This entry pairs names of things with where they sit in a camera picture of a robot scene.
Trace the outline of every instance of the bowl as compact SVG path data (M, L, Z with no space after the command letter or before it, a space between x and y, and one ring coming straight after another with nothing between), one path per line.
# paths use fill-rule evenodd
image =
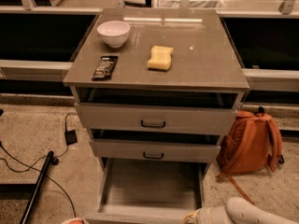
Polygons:
M124 21L107 21L97 27L103 41L112 48L120 48L128 39L130 25Z

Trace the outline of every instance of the cable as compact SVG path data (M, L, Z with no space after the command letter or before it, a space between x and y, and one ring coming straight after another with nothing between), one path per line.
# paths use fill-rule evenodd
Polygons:
M67 117L69 116L76 116L77 114L76 113L68 113L65 118L64 118L64 126L65 126L65 131L67 131Z
M45 158L45 156L40 157L37 161L34 162L34 164L30 165L30 167L27 168L27 169L25 169L25 170L16 170L16 169L13 169L12 167L9 166L7 160L4 159L4 158L0 158L0 161L4 161L7 164L7 167L8 167L8 169L10 171L15 172L15 173L24 173L24 172L29 171L30 169L33 169L33 167L37 164L37 162L40 161L41 159L44 159L44 158Z
M64 118L64 133L67 133L67 117L68 116L76 116L76 115L77 115L76 113L68 113L65 116L65 118ZM61 154L61 155L55 155L55 158L61 158L67 151L68 151L68 144L67 144L67 141L66 141L66 150L65 150L65 152L63 154Z
M8 156L9 156L11 159L13 159L14 161L17 161L18 163L22 164L23 166L26 166L26 167L28 168L28 170L29 170L29 169L33 169L33 170L36 170L36 171L38 171L38 172L41 172L41 170L36 169L36 168L34 167L35 164L32 165L32 166L29 166L29 165L23 163L22 161L19 161L19 160L16 159L15 157L11 156L11 155L7 152L7 150L3 147L1 140L0 140L0 147L1 147L1 148L8 154ZM11 171L18 173L18 171L15 171L14 169L12 169L12 168L9 167L9 165L8 165L6 159L1 158L0 160L5 161L5 163L7 164L7 167L8 167ZM74 204L73 204L73 202L72 202L70 196L67 194L67 192L63 189L63 187L62 187L61 185L59 185L56 181L54 181L54 180L53 180L52 178L50 178L48 175L46 175L46 177L47 177L49 180L51 180L54 184L56 184L56 185L57 185L57 186L64 192L64 194L65 194L66 197L68 198L69 202L71 203L71 206L72 206L72 209L73 209L73 213L74 213L74 217L76 217L77 215L76 215L75 206L74 206Z

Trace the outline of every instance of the floor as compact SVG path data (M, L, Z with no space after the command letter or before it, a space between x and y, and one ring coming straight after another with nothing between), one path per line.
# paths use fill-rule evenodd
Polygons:
M50 166L48 176L69 195L77 217L86 217L98 209L98 193L103 176L99 161L89 145L89 136L81 127L71 97L30 96L1 94L0 136L5 150L28 165L44 157L49 151L61 156L58 165ZM255 109L245 105L245 109ZM279 127L298 129L297 107L266 106L266 111L276 118ZM76 130L78 142L68 146L64 140L65 116L67 130ZM237 175L236 182L256 205L265 211L299 222L299 140L284 139L285 163L275 173L263 169L256 173ZM39 172L29 170L15 173L8 169L25 170L0 149L1 184L35 183ZM40 169L44 159L35 164ZM229 197L239 196L227 180L218 181L219 167L212 163L204 178L204 206L225 204ZM27 200L21 195L1 194L0 223L20 223ZM61 223L74 216L71 202L54 182L46 178L28 223Z

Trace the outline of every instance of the open drawer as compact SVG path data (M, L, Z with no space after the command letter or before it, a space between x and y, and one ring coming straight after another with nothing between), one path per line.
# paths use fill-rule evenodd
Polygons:
M92 130L94 156L118 159L215 162L216 135Z
M201 208L200 163L109 159L90 224L172 223Z
M236 111L231 109L76 103L85 128L157 133L226 135Z

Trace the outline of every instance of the sponge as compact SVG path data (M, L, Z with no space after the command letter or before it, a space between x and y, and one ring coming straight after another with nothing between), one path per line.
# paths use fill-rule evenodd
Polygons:
M171 65L173 51L173 48L154 46L150 51L151 57L148 60L148 68L168 70Z

